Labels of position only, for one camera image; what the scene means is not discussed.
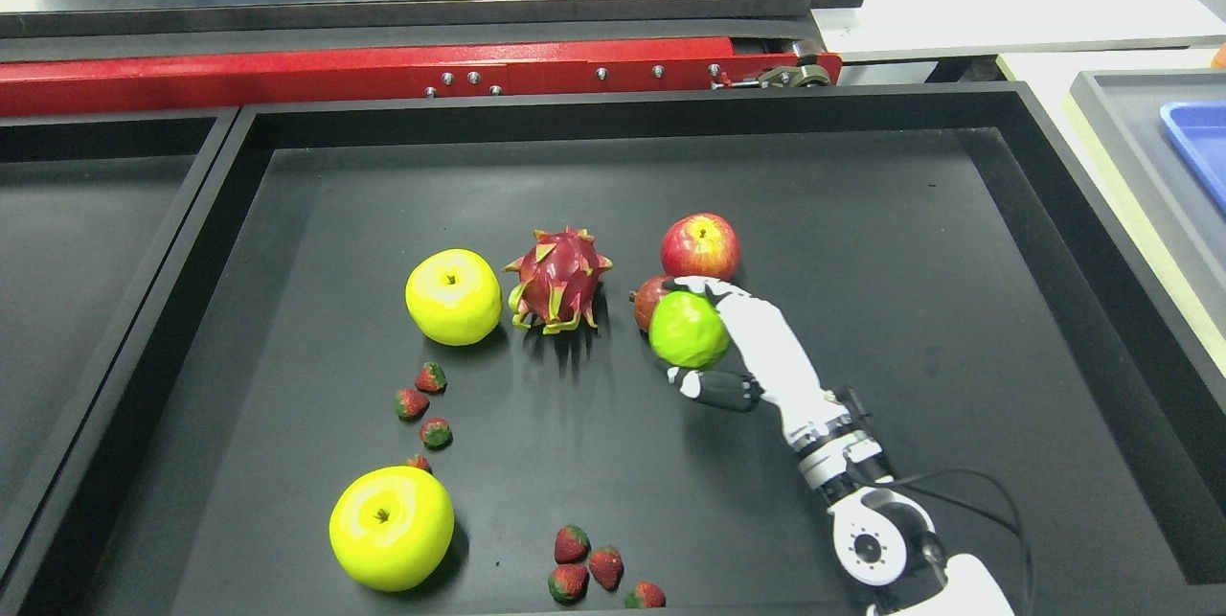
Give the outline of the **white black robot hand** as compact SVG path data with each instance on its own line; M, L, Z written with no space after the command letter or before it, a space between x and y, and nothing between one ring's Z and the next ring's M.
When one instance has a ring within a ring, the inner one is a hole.
M669 366L667 379L684 398L736 411L747 411L759 401L772 402L779 407L783 439L796 452L828 445L855 431L850 411L821 387L779 307L714 277L674 277L666 280L663 288L669 299L688 291L710 301L747 371L747 375L725 375Z

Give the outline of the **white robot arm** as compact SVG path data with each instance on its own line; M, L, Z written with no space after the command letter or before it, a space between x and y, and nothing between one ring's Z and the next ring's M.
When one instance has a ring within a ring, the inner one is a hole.
M781 421L805 483L828 503L832 553L870 591L867 615L1014 614L981 560L946 552L929 512L846 407Z

